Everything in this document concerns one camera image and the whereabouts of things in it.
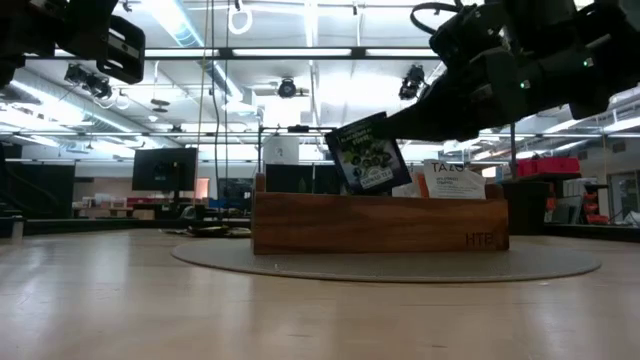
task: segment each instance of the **round platform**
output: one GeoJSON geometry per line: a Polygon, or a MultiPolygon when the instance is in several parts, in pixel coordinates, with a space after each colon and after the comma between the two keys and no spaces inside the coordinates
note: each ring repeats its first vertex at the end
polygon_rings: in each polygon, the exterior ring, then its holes
{"type": "Polygon", "coordinates": [[[249,239],[180,245],[176,258],[202,266],[308,279],[454,283],[538,280],[584,274],[600,267],[591,254],[512,241],[506,252],[420,254],[253,255],[249,239]]]}

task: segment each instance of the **table surface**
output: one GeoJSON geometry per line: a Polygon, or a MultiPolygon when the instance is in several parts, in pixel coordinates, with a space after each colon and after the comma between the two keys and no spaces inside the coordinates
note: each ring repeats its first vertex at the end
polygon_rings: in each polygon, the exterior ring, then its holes
{"type": "Polygon", "coordinates": [[[2,359],[633,359],[640,245],[550,237],[600,270],[489,284],[371,284],[200,268],[157,230],[0,246],[2,359]]]}

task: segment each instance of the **ceiling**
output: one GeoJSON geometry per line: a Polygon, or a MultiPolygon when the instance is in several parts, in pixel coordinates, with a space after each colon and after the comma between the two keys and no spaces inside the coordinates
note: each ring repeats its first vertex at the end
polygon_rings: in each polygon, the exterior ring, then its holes
{"type": "MultiPolygon", "coordinates": [[[[227,31],[228,4],[233,8],[233,1],[175,1],[182,6],[182,11],[191,24],[191,30],[200,39],[201,44],[195,43],[196,47],[427,47],[429,41],[429,35],[415,28],[409,21],[412,6],[422,1],[358,0],[357,15],[354,15],[354,2],[351,0],[321,0],[312,8],[306,6],[305,1],[244,1],[244,9],[251,12],[252,23],[242,34],[227,31]]],[[[581,6],[589,2],[577,1],[581,6]]],[[[176,6],[174,0],[129,1],[129,4],[132,12],[125,12],[123,7],[118,6],[114,14],[124,17],[145,31],[147,48],[167,49],[180,46],[175,34],[172,35],[170,31],[172,26],[176,26],[172,22],[179,17],[172,7],[176,6]],[[158,10],[163,7],[166,7],[164,13],[158,10]]],[[[445,12],[440,15],[433,12],[419,14],[420,20],[432,27],[439,26],[449,17],[450,14],[445,12]]],[[[237,14],[233,16],[233,23],[235,27],[241,28],[246,24],[246,19],[245,14],[237,14]]],[[[203,68],[193,60],[147,61],[142,82],[127,85],[112,79],[110,84],[114,94],[122,96],[114,95],[107,101],[94,103],[87,92],[74,88],[64,80],[70,64],[80,64],[89,71],[97,72],[90,62],[37,59],[29,60],[25,69],[18,72],[25,73],[25,77],[36,76],[42,80],[36,88],[40,87],[40,90],[51,93],[58,99],[64,98],[64,102],[73,100],[85,114],[95,113],[96,106],[107,108],[98,109],[101,111],[102,119],[109,118],[115,123],[125,124],[126,128],[134,131],[166,132],[174,125],[180,125],[186,131],[197,131],[197,124],[202,123],[203,131],[212,132],[217,126],[216,119],[220,119],[220,131],[224,131],[226,123],[226,129],[230,132],[257,132],[261,119],[264,119],[265,126],[275,126],[278,124],[278,118],[290,116],[281,112],[292,109],[295,113],[294,118],[300,124],[330,127],[338,127],[380,111],[395,113],[412,104],[398,98],[402,78],[411,65],[423,66],[428,76],[439,65],[439,61],[316,60],[312,66],[307,60],[219,61],[218,65],[223,73],[227,74],[230,84],[244,94],[242,101],[247,106],[239,106],[237,102],[240,98],[233,99],[233,104],[224,106],[227,99],[222,94],[223,87],[220,84],[214,86],[209,74],[203,73],[203,68]],[[296,86],[303,89],[304,96],[290,100],[282,100],[275,96],[276,87],[285,77],[293,78],[296,86]],[[212,88],[216,93],[215,104],[214,97],[209,94],[212,88]],[[318,110],[317,118],[311,111],[312,102],[309,94],[312,88],[318,110]],[[170,102],[166,107],[168,112],[153,112],[152,109],[156,106],[151,104],[152,99],[170,102]],[[150,120],[150,116],[157,117],[157,120],[150,120]]],[[[636,93],[630,91],[618,99],[620,102],[623,102],[625,97],[633,100],[629,101],[629,104],[622,104],[627,108],[632,106],[631,112],[625,110],[624,118],[635,116],[634,96],[636,93]]],[[[615,121],[612,114],[609,114],[597,121],[571,123],[571,127],[559,125],[567,125],[567,121],[570,120],[571,114],[566,107],[550,110],[523,119],[517,125],[517,132],[544,133],[554,130],[554,126],[556,130],[553,132],[559,134],[592,132],[615,121]]],[[[5,125],[0,125],[0,131],[15,131],[15,126],[5,125]]],[[[86,137],[72,140],[83,143],[101,141],[86,137]]],[[[13,141],[25,145],[30,143],[21,139],[13,141]]],[[[185,146],[195,141],[195,137],[172,138],[160,142],[161,144],[149,141],[146,146],[185,146]]],[[[211,139],[203,138],[202,141],[211,142],[211,139]]],[[[247,144],[257,141],[257,138],[229,137],[228,141],[231,144],[247,144]]],[[[521,151],[553,150],[574,142],[576,141],[571,141],[570,138],[523,138],[519,139],[518,146],[521,151]]],[[[420,149],[426,151],[425,146],[431,146],[428,149],[433,150],[433,145],[414,142],[404,144],[403,151],[417,154],[415,156],[418,160],[420,149]]],[[[481,137],[462,144],[447,142],[437,145],[442,147],[444,153],[449,153],[454,158],[462,158],[466,152],[467,160],[473,160],[476,155],[486,151],[493,151],[497,155],[491,154],[482,159],[504,158],[508,155],[508,152],[501,152],[508,148],[506,138],[481,137]]],[[[65,156],[73,157],[75,154],[69,153],[65,156]]]]}

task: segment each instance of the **wooden box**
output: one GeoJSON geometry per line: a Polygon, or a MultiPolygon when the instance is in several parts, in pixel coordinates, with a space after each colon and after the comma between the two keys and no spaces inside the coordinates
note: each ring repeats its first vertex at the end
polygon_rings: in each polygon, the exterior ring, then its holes
{"type": "Polygon", "coordinates": [[[256,177],[254,254],[496,251],[509,249],[501,187],[488,200],[264,192],[256,177]]]}

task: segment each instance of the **white paper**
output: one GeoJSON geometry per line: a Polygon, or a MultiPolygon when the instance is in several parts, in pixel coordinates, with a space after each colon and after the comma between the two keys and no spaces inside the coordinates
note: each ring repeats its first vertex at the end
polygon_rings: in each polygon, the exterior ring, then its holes
{"type": "Polygon", "coordinates": [[[424,177],[432,199],[486,199],[486,179],[462,165],[424,161],[424,177]]]}

